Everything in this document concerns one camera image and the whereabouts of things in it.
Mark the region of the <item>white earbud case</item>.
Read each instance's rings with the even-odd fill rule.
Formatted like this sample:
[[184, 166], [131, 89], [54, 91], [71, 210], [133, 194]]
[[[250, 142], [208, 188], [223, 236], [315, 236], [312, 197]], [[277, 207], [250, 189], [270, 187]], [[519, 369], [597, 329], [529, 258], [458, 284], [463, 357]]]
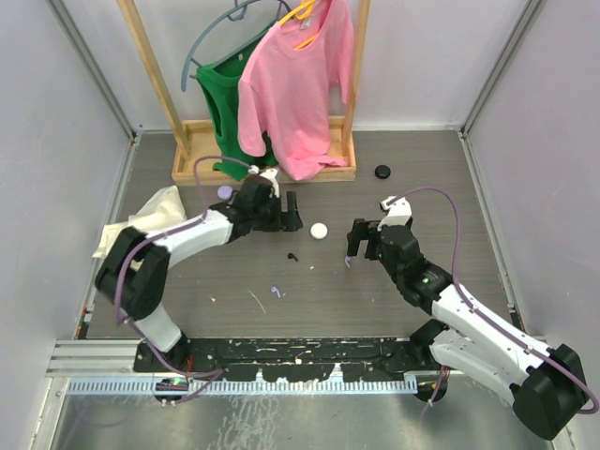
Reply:
[[311, 225], [309, 232], [312, 238], [323, 240], [328, 234], [328, 229], [324, 223], [317, 222]]

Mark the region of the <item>purple earbud case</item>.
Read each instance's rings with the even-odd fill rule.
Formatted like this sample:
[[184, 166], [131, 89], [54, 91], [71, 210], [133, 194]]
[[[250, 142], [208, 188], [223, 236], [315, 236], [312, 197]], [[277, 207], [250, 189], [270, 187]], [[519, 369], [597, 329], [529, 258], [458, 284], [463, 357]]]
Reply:
[[233, 188], [231, 186], [220, 186], [217, 189], [217, 196], [222, 201], [228, 201], [233, 195]]

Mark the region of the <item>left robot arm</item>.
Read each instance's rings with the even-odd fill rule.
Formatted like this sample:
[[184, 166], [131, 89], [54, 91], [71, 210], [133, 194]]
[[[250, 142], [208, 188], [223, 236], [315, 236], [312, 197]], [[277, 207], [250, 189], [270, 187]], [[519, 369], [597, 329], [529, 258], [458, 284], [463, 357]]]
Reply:
[[202, 214], [156, 232], [129, 226], [121, 231], [100, 266], [95, 287], [155, 349], [154, 359], [167, 371], [188, 360], [187, 339], [162, 304], [169, 270], [209, 248], [248, 235], [293, 233], [303, 228], [296, 193], [281, 200], [275, 170], [251, 174], [232, 198]]

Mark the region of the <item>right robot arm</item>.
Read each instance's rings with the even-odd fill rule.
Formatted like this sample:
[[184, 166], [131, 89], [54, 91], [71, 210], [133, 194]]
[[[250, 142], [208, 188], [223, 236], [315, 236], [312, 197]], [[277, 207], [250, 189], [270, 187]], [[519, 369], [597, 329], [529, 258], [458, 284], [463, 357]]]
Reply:
[[482, 305], [451, 274], [426, 259], [410, 224], [388, 226], [357, 218], [347, 234], [347, 254], [361, 242], [403, 299], [429, 321], [411, 336], [411, 356], [423, 369], [457, 369], [509, 402], [533, 434], [554, 440], [591, 399], [576, 351], [526, 335]]

